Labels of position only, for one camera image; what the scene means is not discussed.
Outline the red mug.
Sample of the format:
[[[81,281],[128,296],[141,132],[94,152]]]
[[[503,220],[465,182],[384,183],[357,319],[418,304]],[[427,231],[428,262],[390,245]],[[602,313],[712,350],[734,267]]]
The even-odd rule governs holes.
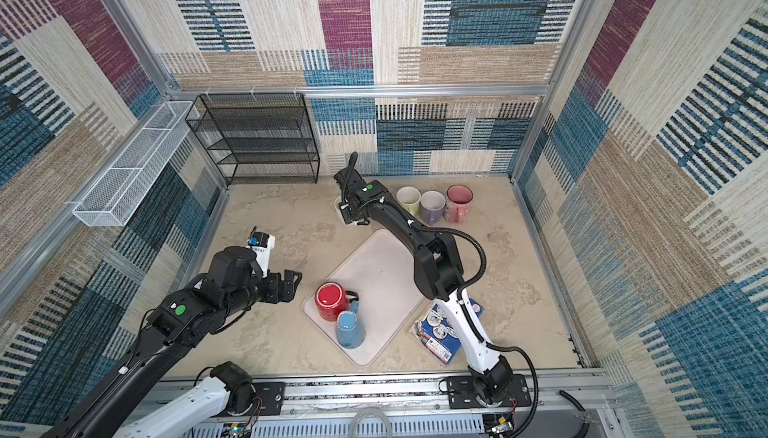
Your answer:
[[[345,289],[340,283],[327,281],[315,292],[315,306],[320,317],[335,322],[340,313],[349,311],[353,302],[359,300],[359,294]]]

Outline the light green mug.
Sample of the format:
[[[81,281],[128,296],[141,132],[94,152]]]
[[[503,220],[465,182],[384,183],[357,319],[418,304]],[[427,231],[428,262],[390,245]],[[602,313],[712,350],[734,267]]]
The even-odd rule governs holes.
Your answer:
[[[412,216],[418,217],[421,202],[421,192],[413,186],[403,186],[395,194],[398,203]]]

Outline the lavender purple mug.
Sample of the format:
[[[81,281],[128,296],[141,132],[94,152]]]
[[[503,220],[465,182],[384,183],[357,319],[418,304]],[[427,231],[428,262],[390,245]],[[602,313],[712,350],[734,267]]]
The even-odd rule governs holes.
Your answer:
[[[420,198],[421,221],[432,226],[442,220],[446,202],[446,197],[441,192],[436,190],[424,191]]]

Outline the light blue mug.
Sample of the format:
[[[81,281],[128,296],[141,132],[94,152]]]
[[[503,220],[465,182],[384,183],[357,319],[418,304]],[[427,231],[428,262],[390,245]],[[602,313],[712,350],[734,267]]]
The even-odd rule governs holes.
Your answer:
[[[350,303],[349,308],[339,313],[335,329],[338,344],[345,349],[355,349],[365,340],[365,326],[359,316],[359,301]]]

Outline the pink cartoon mug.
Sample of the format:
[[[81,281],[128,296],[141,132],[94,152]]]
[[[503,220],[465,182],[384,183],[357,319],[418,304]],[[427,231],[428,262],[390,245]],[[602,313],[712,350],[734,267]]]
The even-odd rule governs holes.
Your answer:
[[[450,223],[462,223],[467,219],[474,198],[473,191],[466,185],[454,184],[446,192],[444,219]]]

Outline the white mug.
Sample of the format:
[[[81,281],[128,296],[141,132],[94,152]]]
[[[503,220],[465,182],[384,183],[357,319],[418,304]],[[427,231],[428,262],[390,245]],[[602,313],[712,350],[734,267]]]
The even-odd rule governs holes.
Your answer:
[[[339,219],[341,221],[344,221],[343,214],[342,214],[342,211],[341,211],[342,203],[341,203],[341,197],[340,196],[337,196],[335,198],[333,206],[334,206],[335,213],[339,216]]]

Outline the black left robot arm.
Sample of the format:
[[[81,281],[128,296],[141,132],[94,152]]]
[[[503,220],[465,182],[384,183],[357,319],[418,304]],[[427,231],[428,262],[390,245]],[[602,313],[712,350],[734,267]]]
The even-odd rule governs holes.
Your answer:
[[[242,246],[217,252],[206,273],[167,295],[149,313],[136,341],[117,365],[46,437],[111,437],[155,384],[206,336],[241,319],[258,302],[290,302],[303,275],[263,270]]]

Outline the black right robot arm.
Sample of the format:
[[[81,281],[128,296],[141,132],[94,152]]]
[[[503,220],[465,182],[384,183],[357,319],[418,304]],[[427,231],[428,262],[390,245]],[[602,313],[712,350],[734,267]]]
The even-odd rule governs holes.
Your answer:
[[[487,268],[482,245],[462,230],[423,224],[380,181],[366,181],[356,170],[357,160],[358,153],[354,151],[348,164],[334,175],[340,189],[337,208],[342,219],[357,225],[375,221],[411,253],[414,283],[425,298],[447,314],[464,350],[474,394],[481,405],[500,405],[512,397],[509,390],[514,373],[506,355],[517,353],[523,358],[532,378],[530,411],[522,423],[499,423],[489,432],[493,437],[520,436],[535,417],[539,380],[529,355],[518,346],[493,343],[471,307],[467,289],[483,277]]]

